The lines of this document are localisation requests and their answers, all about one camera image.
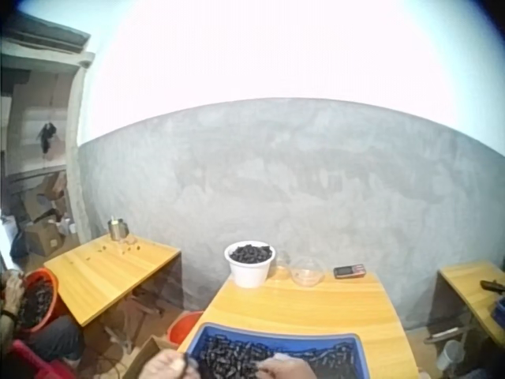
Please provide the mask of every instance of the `blue plastic tray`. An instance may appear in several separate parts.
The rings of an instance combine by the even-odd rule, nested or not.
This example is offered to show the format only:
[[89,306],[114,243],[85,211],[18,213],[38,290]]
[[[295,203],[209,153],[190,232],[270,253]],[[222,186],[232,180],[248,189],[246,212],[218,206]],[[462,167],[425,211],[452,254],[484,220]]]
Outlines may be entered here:
[[505,329],[505,298],[501,298],[496,302],[496,308],[491,313],[492,318],[495,319],[496,323]]
[[359,337],[354,334],[342,334],[334,336],[295,336],[262,332],[251,332],[228,328],[226,326],[205,323],[200,326],[195,337],[191,341],[187,352],[193,358],[197,358],[204,348],[205,340],[209,336],[226,336],[232,341],[262,343],[277,352],[299,352],[311,349],[328,349],[338,343],[352,344],[354,349],[354,366],[359,379],[369,379],[370,374],[365,361],[365,353]]

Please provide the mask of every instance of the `plastic cup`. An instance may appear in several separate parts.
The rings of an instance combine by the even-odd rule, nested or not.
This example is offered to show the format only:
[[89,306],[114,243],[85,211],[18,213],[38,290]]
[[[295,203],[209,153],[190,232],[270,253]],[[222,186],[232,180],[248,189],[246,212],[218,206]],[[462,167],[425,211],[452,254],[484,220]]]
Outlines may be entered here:
[[462,343],[456,340],[447,341],[436,360],[436,366],[440,371],[447,370],[450,366],[460,363],[465,356]]
[[270,246],[265,242],[259,241],[240,241],[229,245],[224,250],[224,257],[230,263],[231,275],[235,284],[242,288],[258,288],[267,279],[270,263],[275,259],[275,249],[270,246],[271,257],[266,261],[254,264],[236,262],[230,258],[230,255],[241,246]]

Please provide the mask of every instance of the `white bowl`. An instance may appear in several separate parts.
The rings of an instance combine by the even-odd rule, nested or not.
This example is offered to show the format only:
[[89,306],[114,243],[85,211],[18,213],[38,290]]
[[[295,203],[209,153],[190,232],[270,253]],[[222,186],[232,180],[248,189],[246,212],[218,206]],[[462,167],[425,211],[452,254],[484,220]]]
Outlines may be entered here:
[[[240,263],[230,258],[230,255],[241,246],[270,246],[271,257],[260,263]],[[231,275],[235,284],[243,288],[258,288],[267,279],[270,263],[275,259],[275,249],[265,242],[240,241],[229,245],[224,249],[224,257],[230,263]]]

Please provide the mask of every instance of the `wrist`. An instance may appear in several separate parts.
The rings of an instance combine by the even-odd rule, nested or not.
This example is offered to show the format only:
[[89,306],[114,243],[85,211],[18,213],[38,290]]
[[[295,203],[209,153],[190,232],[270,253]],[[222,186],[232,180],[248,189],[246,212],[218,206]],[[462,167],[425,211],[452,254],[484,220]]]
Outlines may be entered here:
[[4,305],[4,307],[3,307],[3,310],[5,310],[7,312],[10,312],[13,315],[17,316],[17,314],[19,313],[19,306],[16,306],[14,304],[6,303]]

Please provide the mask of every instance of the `wooden table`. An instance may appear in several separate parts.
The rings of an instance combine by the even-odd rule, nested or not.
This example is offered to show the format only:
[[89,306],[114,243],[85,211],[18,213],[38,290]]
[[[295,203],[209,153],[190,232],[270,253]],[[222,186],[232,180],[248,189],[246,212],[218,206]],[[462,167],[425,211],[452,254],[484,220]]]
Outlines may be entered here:
[[58,278],[58,293],[85,326],[172,261],[179,249],[129,236],[131,245],[97,238],[44,263]]
[[499,295],[483,290],[481,280],[505,285],[505,272],[493,263],[479,261],[444,267],[440,273],[463,299],[482,328],[501,347],[505,347],[505,331],[491,317]]
[[214,322],[258,332],[298,335],[354,333],[372,379],[414,379],[417,367],[395,309],[373,275],[335,280],[328,273],[312,288],[273,278],[257,289],[228,279],[179,347],[185,351],[201,324]]

